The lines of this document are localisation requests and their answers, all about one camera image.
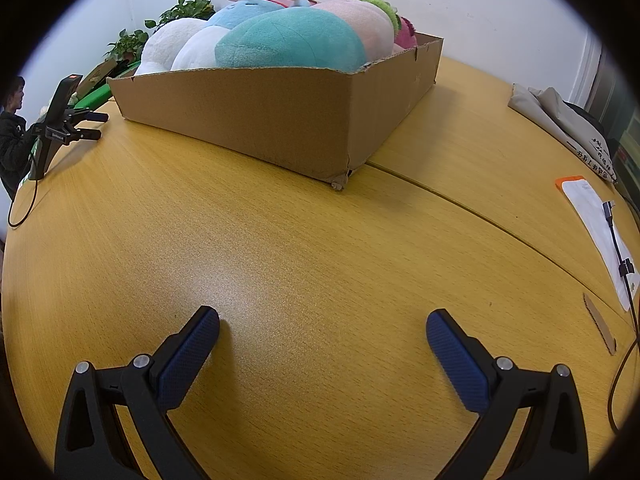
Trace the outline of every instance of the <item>green mat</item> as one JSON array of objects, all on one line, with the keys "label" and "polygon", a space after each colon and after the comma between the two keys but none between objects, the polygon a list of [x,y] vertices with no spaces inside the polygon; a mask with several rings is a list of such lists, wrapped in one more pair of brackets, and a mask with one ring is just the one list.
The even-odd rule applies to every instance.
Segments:
[{"label": "green mat", "polygon": [[[140,62],[137,61],[135,63],[127,66],[125,73],[131,70],[132,68],[140,65]],[[74,108],[90,108],[91,110],[96,110],[100,108],[105,102],[107,102],[111,98],[111,89],[108,84],[102,85],[100,88],[95,89],[93,92],[89,92],[82,99],[78,101],[78,104]]]}]

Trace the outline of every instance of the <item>green plush toy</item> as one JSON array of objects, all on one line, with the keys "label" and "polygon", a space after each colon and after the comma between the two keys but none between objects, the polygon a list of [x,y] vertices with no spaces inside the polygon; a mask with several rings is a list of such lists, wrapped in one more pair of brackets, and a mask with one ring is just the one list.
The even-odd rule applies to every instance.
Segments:
[{"label": "green plush toy", "polygon": [[385,11],[385,14],[391,20],[392,25],[394,26],[394,36],[398,34],[400,30],[400,25],[398,23],[398,17],[396,16],[395,11],[385,0],[360,0],[361,2],[369,2],[370,4],[374,4],[376,7]]}]

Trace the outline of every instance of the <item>silver screw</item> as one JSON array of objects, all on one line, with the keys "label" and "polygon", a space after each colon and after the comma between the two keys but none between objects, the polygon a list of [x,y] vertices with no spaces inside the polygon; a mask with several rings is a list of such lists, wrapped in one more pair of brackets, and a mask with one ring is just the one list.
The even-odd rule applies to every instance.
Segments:
[{"label": "silver screw", "polygon": [[511,370],[513,368],[513,361],[508,357],[498,357],[495,363],[500,370]]},{"label": "silver screw", "polygon": [[137,356],[135,359],[133,359],[133,365],[136,368],[144,368],[145,366],[147,366],[149,364],[149,356],[146,354],[140,354],[139,356]]},{"label": "silver screw", "polygon": [[87,361],[80,361],[76,365],[76,373],[84,374],[89,369],[89,363]]},{"label": "silver screw", "polygon": [[556,372],[558,372],[558,375],[561,377],[568,377],[571,375],[571,370],[569,370],[567,365],[558,365],[556,367]]}]

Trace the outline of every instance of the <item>beige cloth bag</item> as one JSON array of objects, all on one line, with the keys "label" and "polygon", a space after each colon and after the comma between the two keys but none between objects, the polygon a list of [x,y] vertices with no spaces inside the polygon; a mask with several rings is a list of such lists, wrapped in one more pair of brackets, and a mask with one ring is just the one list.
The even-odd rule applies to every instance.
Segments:
[{"label": "beige cloth bag", "polygon": [[593,173],[607,182],[617,180],[604,138],[589,121],[564,104],[554,88],[542,91],[514,84],[509,107],[562,142]]}]

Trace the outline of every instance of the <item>black jacket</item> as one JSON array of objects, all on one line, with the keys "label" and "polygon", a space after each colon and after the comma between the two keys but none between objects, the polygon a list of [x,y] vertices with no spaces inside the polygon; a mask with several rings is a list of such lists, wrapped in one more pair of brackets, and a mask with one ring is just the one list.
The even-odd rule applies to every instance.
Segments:
[{"label": "black jacket", "polygon": [[29,173],[29,154],[36,139],[26,125],[20,116],[0,114],[0,178],[12,199],[18,184]]}]

